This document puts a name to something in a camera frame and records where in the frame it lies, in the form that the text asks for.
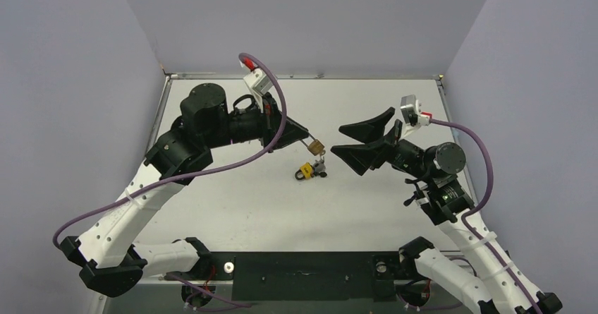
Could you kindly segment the brass padlock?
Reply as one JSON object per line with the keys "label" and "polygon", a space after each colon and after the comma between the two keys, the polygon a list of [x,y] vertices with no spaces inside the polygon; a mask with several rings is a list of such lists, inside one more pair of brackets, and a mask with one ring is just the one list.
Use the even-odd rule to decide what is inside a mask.
{"label": "brass padlock", "polygon": [[323,157],[326,154],[325,146],[311,135],[306,139],[300,140],[300,142],[306,147],[307,151],[314,156]]}

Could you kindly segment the yellow padlock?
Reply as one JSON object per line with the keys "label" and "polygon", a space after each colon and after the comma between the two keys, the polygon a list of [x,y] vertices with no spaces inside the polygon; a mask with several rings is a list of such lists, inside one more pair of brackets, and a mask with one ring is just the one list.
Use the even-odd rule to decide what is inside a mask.
{"label": "yellow padlock", "polygon": [[309,162],[306,162],[300,166],[300,168],[294,174],[294,177],[297,181],[312,179],[314,176],[315,169]]}

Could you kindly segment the silver keys bunch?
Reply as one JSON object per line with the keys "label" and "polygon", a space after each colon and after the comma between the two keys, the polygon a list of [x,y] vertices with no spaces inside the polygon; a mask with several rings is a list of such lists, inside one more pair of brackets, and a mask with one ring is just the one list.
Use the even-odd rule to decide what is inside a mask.
{"label": "silver keys bunch", "polygon": [[327,177],[327,168],[324,157],[320,157],[313,163],[311,177]]}

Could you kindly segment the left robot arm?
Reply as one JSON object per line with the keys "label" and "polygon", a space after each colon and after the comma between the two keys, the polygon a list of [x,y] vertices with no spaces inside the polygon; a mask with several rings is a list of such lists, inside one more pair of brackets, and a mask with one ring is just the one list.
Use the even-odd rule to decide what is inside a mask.
{"label": "left robot arm", "polygon": [[213,161],[214,148],[258,140],[273,152],[306,139],[309,132],[283,113],[271,94],[250,98],[244,109],[228,106],[222,86],[195,86],[180,104],[181,113],[145,155],[135,178],[113,209],[79,236],[59,244],[80,268],[84,285],[111,298],[131,290],[141,279],[169,272],[201,279],[212,267],[212,254],[199,239],[142,245],[138,234],[195,174]]}

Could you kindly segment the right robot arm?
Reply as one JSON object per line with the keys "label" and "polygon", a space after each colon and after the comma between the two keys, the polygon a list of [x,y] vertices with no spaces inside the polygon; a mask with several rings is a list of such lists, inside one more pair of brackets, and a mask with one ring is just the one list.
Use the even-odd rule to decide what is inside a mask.
{"label": "right robot arm", "polygon": [[356,174],[389,164],[406,174],[414,187],[409,203],[417,203],[433,225],[448,236],[469,263],[464,270],[431,241],[417,237],[398,251],[398,267],[406,276],[427,279],[441,286],[472,313],[557,313],[560,298],[531,282],[500,246],[496,234],[484,223],[481,209],[494,186],[494,171],[482,141],[477,146],[487,171],[487,187],[478,203],[461,186],[463,149],[452,142],[423,149],[407,140],[408,134],[439,120],[427,112],[407,111],[402,120],[394,108],[366,121],[339,128],[352,145],[335,145],[331,151]]}

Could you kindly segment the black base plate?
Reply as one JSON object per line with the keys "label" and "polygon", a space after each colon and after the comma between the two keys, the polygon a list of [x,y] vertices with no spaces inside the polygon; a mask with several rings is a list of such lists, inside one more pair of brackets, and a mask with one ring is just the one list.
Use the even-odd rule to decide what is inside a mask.
{"label": "black base plate", "polygon": [[393,301],[422,276],[404,270],[396,251],[213,252],[198,276],[167,280],[230,282],[234,301]]}

